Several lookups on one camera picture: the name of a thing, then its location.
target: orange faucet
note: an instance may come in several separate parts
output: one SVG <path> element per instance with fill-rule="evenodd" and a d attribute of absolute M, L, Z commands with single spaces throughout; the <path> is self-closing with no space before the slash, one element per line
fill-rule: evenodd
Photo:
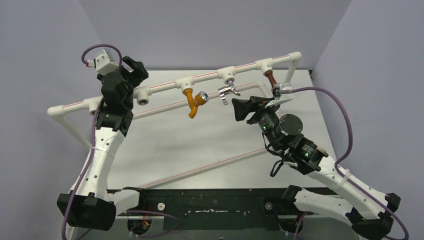
<path fill-rule="evenodd" d="M 191 88 L 185 89 L 182 93 L 187 97 L 188 106 L 191 109 L 188 116 L 193 119 L 198 112 L 198 107 L 207 103 L 209 96 L 205 92 L 201 91 L 193 98 L 193 89 Z"/>

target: screw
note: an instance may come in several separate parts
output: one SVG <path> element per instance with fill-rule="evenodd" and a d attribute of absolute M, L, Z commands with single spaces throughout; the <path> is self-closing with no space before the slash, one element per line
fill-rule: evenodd
<path fill-rule="evenodd" d="M 273 204 L 272 204 L 272 203 L 270 203 L 270 202 L 267 202 L 267 203 L 265 204 L 265 209 L 266 209 L 266 210 L 272 210 L 272 209 L 273 209 Z"/>
<path fill-rule="evenodd" d="M 159 210 L 159 211 L 163 211 L 165 209 L 165 204 L 164 203 L 159 203 L 158 205 L 157 205 L 157 210 Z"/>

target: metal tap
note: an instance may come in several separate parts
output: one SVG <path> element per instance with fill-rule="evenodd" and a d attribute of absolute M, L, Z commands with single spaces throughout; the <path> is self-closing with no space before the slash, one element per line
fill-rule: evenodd
<path fill-rule="evenodd" d="M 225 95 L 227 95 L 228 93 L 233 93 L 237 96 L 240 96 L 240 92 L 238 92 L 236 90 L 236 87 L 234 86 L 234 82 L 232 80 L 228 81 L 227 86 L 223 86 L 221 88 L 218 88 L 218 93 L 219 93 L 219 96 L 221 97 L 222 103 L 224 105 L 228 104 L 228 101 L 225 98 Z"/>

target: purple cable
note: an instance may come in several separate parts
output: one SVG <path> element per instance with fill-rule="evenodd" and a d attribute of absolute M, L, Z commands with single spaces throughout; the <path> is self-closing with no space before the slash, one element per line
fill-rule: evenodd
<path fill-rule="evenodd" d="M 353 131 L 352 131 L 351 120 L 349 119 L 348 112 L 346 111 L 346 109 L 343 106 L 342 102 L 332 92 L 330 92 L 329 90 L 327 90 L 325 88 L 321 88 L 321 87 L 315 87 L 315 86 L 301 87 L 301 88 L 294 89 L 294 90 L 283 90 L 283 91 L 281 91 L 281 93 L 282 94 L 291 94 L 291 93 L 298 93 L 298 92 L 309 91 L 309 90 L 318 91 L 318 92 L 322 92 L 322 93 L 327 94 L 330 98 L 332 98 L 334 100 L 334 102 L 340 108 L 341 113 L 343 114 L 344 121 L 346 122 L 346 127 L 347 127 L 348 144 L 347 144 L 347 150 L 343 154 L 343 156 L 341 156 L 339 159 L 337 159 L 337 161 L 335 161 L 335 163 L 334 163 L 334 169 L 338 172 L 338 174 L 340 174 L 340 176 L 342 176 L 344 178 L 345 175 L 343 174 L 342 171 L 340 171 L 340 169 L 338 168 L 338 165 L 343 160 L 345 160 L 348 157 L 348 155 L 351 153 L 354 140 L 353 140 Z M 380 202 L 374 196 L 372 196 L 371 194 L 369 194 L 365 189 L 363 189 L 361 186 L 359 186 L 358 184 L 356 184 L 350 178 L 348 178 L 347 181 L 350 184 L 352 184 L 353 186 L 355 186 L 355 188 L 357 188 L 359 191 L 361 191 L 367 197 L 369 197 L 374 202 L 376 202 L 378 205 L 380 205 L 380 207 L 382 207 L 384 210 L 386 210 L 396 220 L 396 222 L 399 223 L 400 227 L 402 228 L 403 232 L 405 233 L 405 237 L 402 238 L 402 239 L 393 238 L 391 236 L 385 236 L 386 239 L 389 239 L 389 240 L 408 240 L 410 238 L 410 234 L 409 234 L 409 232 L 407 230 L 407 227 L 399 219 L 399 217 L 396 216 L 396 214 L 392 210 L 390 210 L 387 206 L 385 206 L 382 202 Z"/>
<path fill-rule="evenodd" d="M 62 223 L 62 239 L 63 240 L 68 240 L 67 237 L 66 237 L 66 224 L 68 222 L 68 218 L 69 218 L 69 213 L 71 211 L 72 202 L 74 201 L 75 194 L 77 193 L 78 187 L 80 186 L 80 184 L 81 184 L 84 176 L 86 175 L 86 173 L 87 173 L 87 171 L 88 171 L 88 169 L 90 167 L 90 164 L 92 163 L 92 160 L 93 160 L 94 147 L 96 146 L 96 120 L 97 120 L 97 115 L 99 114 L 100 106 L 102 104 L 103 104 L 103 98 L 98 103 L 98 106 L 95 109 L 93 120 L 92 120 L 92 125 L 91 125 L 91 146 L 93 146 L 93 147 L 90 149 L 90 155 L 88 157 L 87 164 L 85 165 L 84 169 L 82 170 L 81 174 L 79 175 L 78 181 L 76 181 L 75 187 L 73 188 L 73 191 L 70 194 L 69 202 L 68 202 L 68 204 L 66 206 L 65 214 L 63 215 L 63 223 Z M 84 232 L 80 237 L 78 237 L 75 240 L 82 239 L 90 231 L 91 231 L 91 229 L 87 230 L 86 232 Z"/>
<path fill-rule="evenodd" d="M 308 212 L 307 212 L 307 211 L 305 211 L 305 212 L 302 214 L 302 216 L 301 216 L 301 218 L 300 218 L 299 222 L 297 223 L 296 231 L 294 231 L 294 234 L 293 234 L 293 240 L 296 240 L 296 238 L 298 237 L 298 232 L 299 232 L 299 229 L 301 228 L 302 221 L 304 220 L 304 218 L 305 218 L 305 216 L 306 216 L 307 214 L 308 214 Z"/>
<path fill-rule="evenodd" d="M 162 236 L 162 235 L 165 235 L 167 233 L 170 233 L 170 232 L 174 231 L 175 229 L 177 229 L 181 225 L 181 221 L 177 217 L 172 216 L 172 215 L 169 215 L 169 214 L 166 214 L 166 213 L 163 213 L 163 212 L 144 211 L 144 210 L 129 210 L 129 211 L 126 211 L 126 212 L 127 213 L 150 214 L 150 215 L 164 216 L 164 217 L 168 217 L 170 219 L 174 219 L 174 220 L 177 220 L 178 221 L 178 224 L 177 225 L 171 227 L 170 229 L 168 229 L 166 231 L 163 231 L 163 232 L 160 232 L 160 233 L 157 233 L 157 234 L 153 234 L 153 235 L 147 235 L 147 236 L 138 235 L 139 238 L 145 238 L 145 239 L 147 239 L 147 238 L 159 237 L 159 236 Z M 137 225 L 134 225 L 133 227 L 131 227 L 130 231 L 132 232 L 136 227 L 140 226 L 141 224 L 143 224 L 143 223 L 139 223 Z"/>
<path fill-rule="evenodd" d="M 122 66 L 122 54 L 121 54 L 121 52 L 119 51 L 119 49 L 118 49 L 117 47 L 115 47 L 115 46 L 112 46 L 112 45 L 110 45 L 110 44 L 104 44 L 104 43 L 102 43 L 102 44 L 96 44 L 96 45 L 93 45 L 93 46 L 91 46 L 91 47 L 87 48 L 87 49 L 86 49 L 86 50 L 82 53 L 82 56 L 81 56 L 81 61 L 82 61 L 82 63 L 83 63 L 83 64 L 87 64 L 87 62 L 86 62 L 86 55 L 87 55 L 87 53 L 88 53 L 88 52 L 90 52 L 91 50 L 93 50 L 93 49 L 97 49 L 97 48 L 111 48 L 111 49 L 115 50 L 115 51 L 118 53 L 118 56 L 119 56 L 119 65 L 118 65 L 118 69 Z"/>

